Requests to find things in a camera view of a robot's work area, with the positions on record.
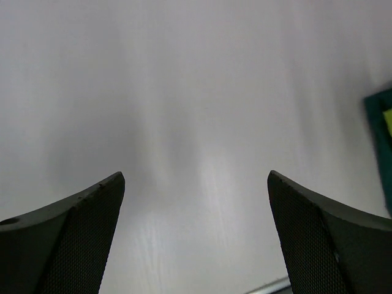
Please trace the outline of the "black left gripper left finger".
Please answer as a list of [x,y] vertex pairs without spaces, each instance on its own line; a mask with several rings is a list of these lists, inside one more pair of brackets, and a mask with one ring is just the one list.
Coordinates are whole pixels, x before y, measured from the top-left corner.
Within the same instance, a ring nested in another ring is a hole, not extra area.
[[1,293],[98,293],[124,192],[116,172],[1,221]]

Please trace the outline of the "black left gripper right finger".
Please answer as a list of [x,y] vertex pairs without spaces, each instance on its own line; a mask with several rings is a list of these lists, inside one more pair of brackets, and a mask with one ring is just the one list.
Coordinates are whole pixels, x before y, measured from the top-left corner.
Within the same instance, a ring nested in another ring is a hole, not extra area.
[[313,192],[282,174],[269,203],[293,293],[391,293],[391,220]]

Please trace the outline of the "teal green shorts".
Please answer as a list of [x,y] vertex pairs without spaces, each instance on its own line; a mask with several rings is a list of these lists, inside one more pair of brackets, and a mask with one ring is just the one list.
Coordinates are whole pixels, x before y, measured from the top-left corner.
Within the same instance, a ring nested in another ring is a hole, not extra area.
[[385,204],[391,215],[391,137],[383,112],[391,109],[391,88],[364,99],[364,109],[372,135]]

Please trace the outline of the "lime green shorts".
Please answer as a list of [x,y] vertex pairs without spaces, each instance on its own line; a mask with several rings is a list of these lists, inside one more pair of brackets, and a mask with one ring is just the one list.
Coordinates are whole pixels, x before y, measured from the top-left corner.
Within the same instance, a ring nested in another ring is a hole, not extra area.
[[386,123],[386,127],[388,129],[388,133],[390,137],[392,137],[392,109],[388,109],[383,112],[383,118]]

